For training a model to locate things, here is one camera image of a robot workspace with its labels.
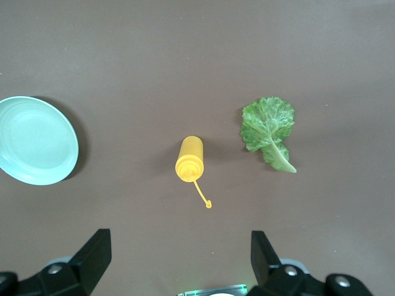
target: plate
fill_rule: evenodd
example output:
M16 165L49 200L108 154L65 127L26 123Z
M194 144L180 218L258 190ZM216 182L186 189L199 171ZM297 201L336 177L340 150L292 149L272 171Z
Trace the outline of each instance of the plate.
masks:
M0 168L19 181L50 185L74 169L78 139L55 107L34 97L0 101Z

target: squeeze bottle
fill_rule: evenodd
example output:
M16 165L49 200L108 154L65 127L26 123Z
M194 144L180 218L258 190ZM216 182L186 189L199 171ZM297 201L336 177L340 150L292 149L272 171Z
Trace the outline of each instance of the squeeze bottle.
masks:
M211 208L211 200L206 200L196 182L203 175L204 171L202 140L195 136L189 136L184 139L175 164L175 171L184 182L194 183L198 193L206 203L206 207Z

